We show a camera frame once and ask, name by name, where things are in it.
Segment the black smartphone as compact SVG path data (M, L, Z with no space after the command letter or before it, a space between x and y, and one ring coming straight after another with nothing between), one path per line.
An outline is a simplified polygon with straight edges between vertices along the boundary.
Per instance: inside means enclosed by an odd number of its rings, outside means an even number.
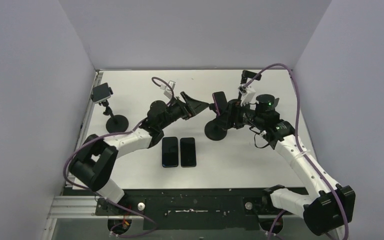
M196 142L193 137L184 137L180 141L180 165L192 168L197 165Z
M163 168L173 168L179 165L179 142L175 136L164 137L161 145L161 164Z

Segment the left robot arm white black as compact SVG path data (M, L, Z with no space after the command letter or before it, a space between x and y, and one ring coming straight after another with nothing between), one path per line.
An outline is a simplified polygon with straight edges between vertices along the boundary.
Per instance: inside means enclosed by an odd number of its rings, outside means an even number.
M108 208L116 215L127 211L124 190L111 179L116 160L138 150L154 147L164 137L164 128L179 119L188 120L209 107L185 92L171 103L162 100L151 103L146 118L131 131L98 136L90 135L68 159L67 170L89 190L108 201Z

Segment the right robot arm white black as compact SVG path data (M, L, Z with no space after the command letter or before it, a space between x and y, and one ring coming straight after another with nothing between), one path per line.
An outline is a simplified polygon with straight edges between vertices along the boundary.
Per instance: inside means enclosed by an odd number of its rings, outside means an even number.
M273 214L281 209L299 216L317 236L348 226L353 219L354 190L334 180L311 156L296 129L281 119L275 110L278 98L270 94L258 95L254 109L250 102L228 101L223 91L214 92L212 98L214 102L210 109L216 113L213 123L223 136L229 129L244 126L257 129L256 135L283 157L304 184L306 195L282 185L266 188L261 199L261 207L266 213Z

